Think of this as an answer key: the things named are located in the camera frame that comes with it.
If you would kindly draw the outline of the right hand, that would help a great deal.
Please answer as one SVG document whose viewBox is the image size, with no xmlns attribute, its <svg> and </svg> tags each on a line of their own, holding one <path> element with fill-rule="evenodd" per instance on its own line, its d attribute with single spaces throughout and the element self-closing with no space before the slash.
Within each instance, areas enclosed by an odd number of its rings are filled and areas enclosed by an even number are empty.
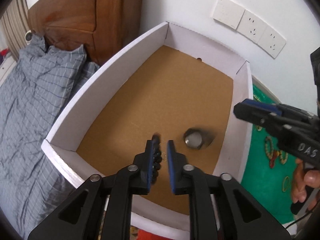
<svg viewBox="0 0 320 240">
<path fill-rule="evenodd" d="M 303 161 L 296 159 L 297 167 L 293 173 L 293 180 L 291 186 L 291 198 L 293 203 L 303 203 L 306 200 L 306 187 L 319 189 L 320 174 L 318 170 L 309 170 L 304 172 Z"/>
</svg>

